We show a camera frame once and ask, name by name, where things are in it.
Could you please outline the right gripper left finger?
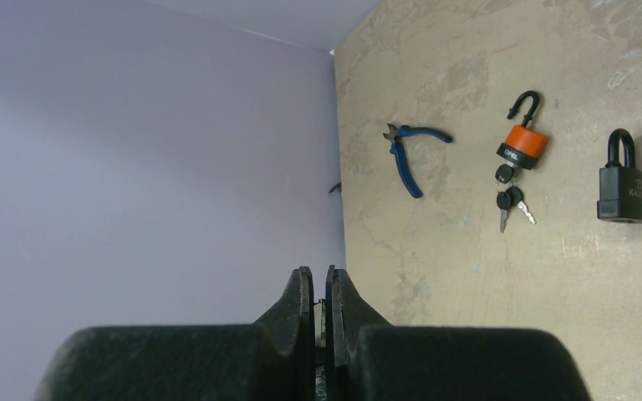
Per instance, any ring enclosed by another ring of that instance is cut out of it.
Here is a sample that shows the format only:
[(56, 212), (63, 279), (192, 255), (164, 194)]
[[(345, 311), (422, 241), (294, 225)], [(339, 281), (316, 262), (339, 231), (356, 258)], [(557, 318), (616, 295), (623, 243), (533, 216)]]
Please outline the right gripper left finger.
[(309, 267), (292, 270), (281, 297), (255, 324), (263, 329), (257, 399), (313, 400), (315, 326)]

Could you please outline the orange black padlock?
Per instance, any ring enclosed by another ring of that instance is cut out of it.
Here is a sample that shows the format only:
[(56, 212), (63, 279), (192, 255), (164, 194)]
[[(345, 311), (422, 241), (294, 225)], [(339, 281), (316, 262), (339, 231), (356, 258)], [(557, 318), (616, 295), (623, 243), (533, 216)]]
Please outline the orange black padlock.
[(527, 99), (532, 101), (528, 112), (523, 116), (522, 123), (514, 125), (506, 139), (501, 142), (497, 149), (497, 155), (509, 164), (524, 170), (532, 170), (538, 163), (549, 140), (547, 135), (528, 127), (540, 105), (540, 93), (534, 90), (521, 93), (508, 110), (507, 119), (513, 119)]

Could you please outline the black key bunch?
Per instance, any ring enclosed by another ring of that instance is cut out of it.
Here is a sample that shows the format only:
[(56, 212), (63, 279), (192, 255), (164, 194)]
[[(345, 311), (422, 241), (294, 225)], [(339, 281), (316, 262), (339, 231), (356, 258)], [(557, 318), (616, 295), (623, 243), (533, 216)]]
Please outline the black key bunch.
[(512, 184), (514, 175), (515, 169), (511, 164), (500, 165), (495, 173), (495, 179), (499, 184), (508, 184), (508, 187), (505, 190), (498, 191), (496, 195), (496, 205), (500, 211), (499, 230), (501, 233), (504, 233), (506, 230), (509, 212), (513, 208), (518, 208), (527, 217), (531, 224), (537, 224), (534, 215), (529, 210), (527, 203), (524, 201), (522, 190)]

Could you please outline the single black key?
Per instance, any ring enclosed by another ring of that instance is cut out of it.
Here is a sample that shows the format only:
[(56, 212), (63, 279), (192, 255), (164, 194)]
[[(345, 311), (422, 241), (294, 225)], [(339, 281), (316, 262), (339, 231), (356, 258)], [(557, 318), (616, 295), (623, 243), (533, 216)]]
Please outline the single black key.
[(313, 305), (314, 312), (314, 392), (316, 401), (326, 401), (327, 385), (325, 376), (326, 359), (326, 322), (325, 300)]

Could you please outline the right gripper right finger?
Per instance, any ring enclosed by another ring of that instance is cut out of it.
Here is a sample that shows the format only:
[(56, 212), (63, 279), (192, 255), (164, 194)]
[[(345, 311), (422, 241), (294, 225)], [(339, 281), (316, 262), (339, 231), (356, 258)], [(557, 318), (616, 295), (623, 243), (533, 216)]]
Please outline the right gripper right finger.
[(331, 265), (325, 282), (324, 377), (328, 400), (362, 400), (364, 374), (361, 333), (390, 322), (359, 294), (348, 272)]

